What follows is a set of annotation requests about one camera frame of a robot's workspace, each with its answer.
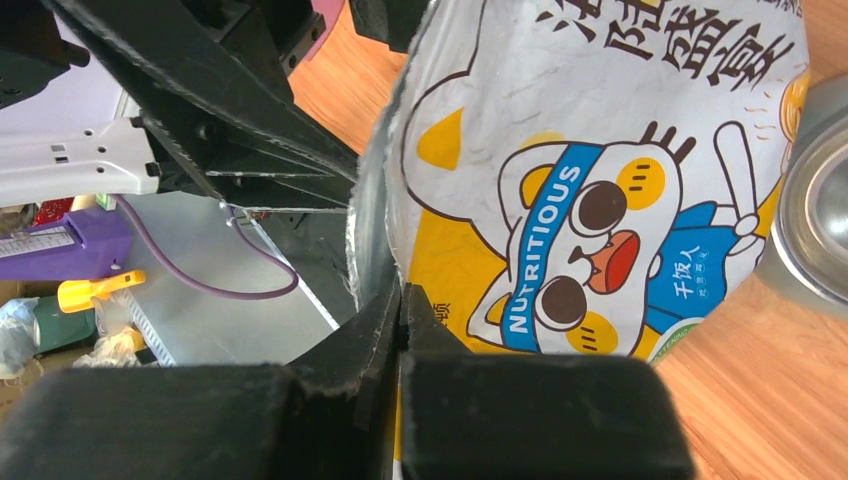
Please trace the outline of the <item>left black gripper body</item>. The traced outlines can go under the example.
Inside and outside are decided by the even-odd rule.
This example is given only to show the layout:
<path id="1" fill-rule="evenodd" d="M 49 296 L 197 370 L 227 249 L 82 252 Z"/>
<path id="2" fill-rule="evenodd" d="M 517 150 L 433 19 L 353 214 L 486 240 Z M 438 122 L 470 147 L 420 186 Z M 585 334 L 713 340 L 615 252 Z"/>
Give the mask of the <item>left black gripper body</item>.
<path id="1" fill-rule="evenodd" d="M 310 1 L 185 1 L 210 36 L 256 70 L 291 73 L 327 32 Z"/>

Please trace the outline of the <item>pet food bag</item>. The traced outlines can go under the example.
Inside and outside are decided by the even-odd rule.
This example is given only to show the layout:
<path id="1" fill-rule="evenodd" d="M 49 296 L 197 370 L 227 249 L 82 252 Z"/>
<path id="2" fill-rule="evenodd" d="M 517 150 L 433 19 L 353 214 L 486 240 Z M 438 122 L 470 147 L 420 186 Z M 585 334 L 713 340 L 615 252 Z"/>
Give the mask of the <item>pet food bag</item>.
<path id="1" fill-rule="evenodd" d="M 809 82 L 798 1 L 405 1 L 400 278 L 475 354 L 653 364 L 753 272 Z"/>

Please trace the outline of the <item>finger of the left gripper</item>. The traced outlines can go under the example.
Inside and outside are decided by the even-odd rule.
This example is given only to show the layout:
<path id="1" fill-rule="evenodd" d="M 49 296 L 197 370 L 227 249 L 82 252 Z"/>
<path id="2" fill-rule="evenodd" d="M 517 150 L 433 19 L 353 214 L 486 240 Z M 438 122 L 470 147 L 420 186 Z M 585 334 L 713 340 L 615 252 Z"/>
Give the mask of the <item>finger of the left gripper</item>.
<path id="1" fill-rule="evenodd" d="M 163 120 L 143 112 L 160 193 L 184 192 L 249 211 L 341 212 L 352 189 L 352 149 L 333 137 L 316 152 L 275 145 L 206 112 Z"/>
<path id="2" fill-rule="evenodd" d="M 49 1 L 47 7 L 153 115 L 169 93 L 263 145 L 353 180 L 357 155 L 260 79 L 202 27 L 180 1 Z"/>

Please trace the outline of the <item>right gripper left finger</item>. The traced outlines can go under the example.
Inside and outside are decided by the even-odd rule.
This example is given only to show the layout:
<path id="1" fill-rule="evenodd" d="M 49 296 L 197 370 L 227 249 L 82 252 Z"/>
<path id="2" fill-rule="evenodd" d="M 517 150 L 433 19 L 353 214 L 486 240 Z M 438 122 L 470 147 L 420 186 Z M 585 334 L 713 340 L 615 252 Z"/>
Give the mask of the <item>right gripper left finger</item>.
<path id="1" fill-rule="evenodd" d="M 286 364 L 73 368 L 1 426 L 5 479 L 387 479 L 401 287 Z"/>

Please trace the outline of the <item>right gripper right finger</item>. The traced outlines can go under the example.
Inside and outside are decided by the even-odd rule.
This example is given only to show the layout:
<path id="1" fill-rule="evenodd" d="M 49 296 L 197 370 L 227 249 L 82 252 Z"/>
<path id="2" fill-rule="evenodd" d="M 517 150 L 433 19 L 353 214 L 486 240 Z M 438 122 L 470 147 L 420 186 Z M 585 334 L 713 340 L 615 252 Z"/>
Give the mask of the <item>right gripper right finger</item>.
<path id="1" fill-rule="evenodd" d="M 621 356 L 475 354 L 409 284 L 399 317 L 402 479 L 692 479 L 664 383 Z"/>

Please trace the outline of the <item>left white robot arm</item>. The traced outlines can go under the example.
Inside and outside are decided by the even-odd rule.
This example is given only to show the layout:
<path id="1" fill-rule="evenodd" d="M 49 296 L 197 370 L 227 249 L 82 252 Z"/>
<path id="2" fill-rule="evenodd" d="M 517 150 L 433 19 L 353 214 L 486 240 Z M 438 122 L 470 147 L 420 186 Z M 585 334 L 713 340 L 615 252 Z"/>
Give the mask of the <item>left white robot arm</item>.
<path id="1" fill-rule="evenodd" d="M 246 211 L 341 212 L 356 154 L 288 77 L 326 26 L 308 1 L 5 1 L 1 104 L 98 61 L 140 111 L 1 139 L 1 203 L 183 191 Z"/>

